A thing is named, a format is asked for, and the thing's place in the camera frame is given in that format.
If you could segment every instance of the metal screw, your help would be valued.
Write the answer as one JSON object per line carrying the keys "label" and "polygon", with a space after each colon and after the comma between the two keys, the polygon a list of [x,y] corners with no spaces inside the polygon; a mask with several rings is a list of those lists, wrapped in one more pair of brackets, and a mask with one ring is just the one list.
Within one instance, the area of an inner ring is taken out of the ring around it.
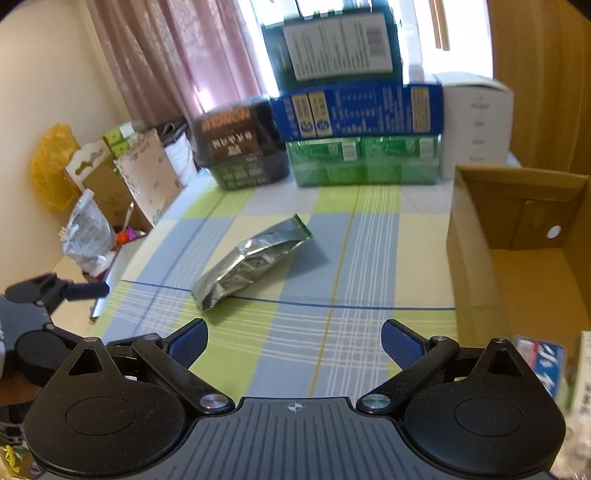
{"label": "metal screw", "polygon": [[230,403],[230,399],[219,393],[210,393],[209,395],[202,397],[201,400],[199,400],[199,403],[206,410],[216,411],[225,408],[228,403]]}
{"label": "metal screw", "polygon": [[371,393],[361,399],[361,403],[368,410],[382,410],[390,405],[390,399],[381,393]]}

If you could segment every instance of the yellow plastic bag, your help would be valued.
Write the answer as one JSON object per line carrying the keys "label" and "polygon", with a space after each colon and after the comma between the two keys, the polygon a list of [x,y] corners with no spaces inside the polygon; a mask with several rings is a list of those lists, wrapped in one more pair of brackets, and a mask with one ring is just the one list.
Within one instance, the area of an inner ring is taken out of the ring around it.
{"label": "yellow plastic bag", "polygon": [[80,196],[63,176],[62,170],[80,150],[68,125],[51,127],[37,146],[31,163],[31,180],[41,200],[53,212],[61,212]]}

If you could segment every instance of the yellow line on tablecloth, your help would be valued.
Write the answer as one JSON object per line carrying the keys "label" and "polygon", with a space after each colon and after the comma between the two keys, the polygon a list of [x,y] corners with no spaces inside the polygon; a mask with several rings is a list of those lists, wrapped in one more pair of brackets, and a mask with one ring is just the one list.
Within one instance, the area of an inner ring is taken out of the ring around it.
{"label": "yellow line on tablecloth", "polygon": [[[345,253],[347,251],[347,243],[349,242],[349,234],[351,233],[351,227],[353,225],[353,217],[355,216],[355,210],[357,209],[357,201],[359,200],[359,186],[357,187],[357,195],[355,196],[355,204],[353,205],[353,212],[349,217],[349,224],[347,225],[347,231],[345,233],[345,241],[343,243],[343,250],[340,253],[339,266],[336,270],[335,286],[333,287],[333,293],[330,298],[330,303],[334,304],[336,301],[336,293],[339,286],[340,272],[343,269],[343,263],[345,262]],[[329,314],[326,317],[326,325],[324,326],[324,335],[322,336],[322,343],[320,344],[320,352],[318,353],[318,360],[316,361],[316,368],[314,369],[314,377],[312,377],[312,386],[310,387],[310,396],[314,396],[314,390],[316,389],[316,381],[318,380],[318,373],[320,372],[320,365],[322,363],[322,356],[324,355],[324,346],[326,345],[326,339],[329,335],[330,321],[332,319],[334,308],[331,307]]]}

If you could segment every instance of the checkered tablecloth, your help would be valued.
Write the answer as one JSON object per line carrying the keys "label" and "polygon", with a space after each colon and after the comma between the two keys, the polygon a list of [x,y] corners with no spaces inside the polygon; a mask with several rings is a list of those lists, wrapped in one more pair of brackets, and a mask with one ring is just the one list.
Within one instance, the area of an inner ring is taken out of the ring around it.
{"label": "checkered tablecloth", "polygon": [[[347,395],[396,370],[380,328],[456,336],[445,240],[451,184],[298,188],[292,179],[224,192],[207,175],[172,205],[127,268],[95,326],[105,341],[209,327],[192,370],[243,395]],[[264,278],[201,314],[194,282],[236,244],[298,213],[314,238]]]}

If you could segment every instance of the silver foil packet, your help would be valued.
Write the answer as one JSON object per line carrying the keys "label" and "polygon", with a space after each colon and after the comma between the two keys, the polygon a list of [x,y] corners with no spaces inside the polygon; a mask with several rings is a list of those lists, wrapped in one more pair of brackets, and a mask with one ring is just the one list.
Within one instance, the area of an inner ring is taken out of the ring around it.
{"label": "silver foil packet", "polygon": [[299,247],[312,234],[294,215],[284,222],[237,245],[220,263],[205,273],[193,286],[193,296],[202,312],[221,299],[261,278],[278,260]]}

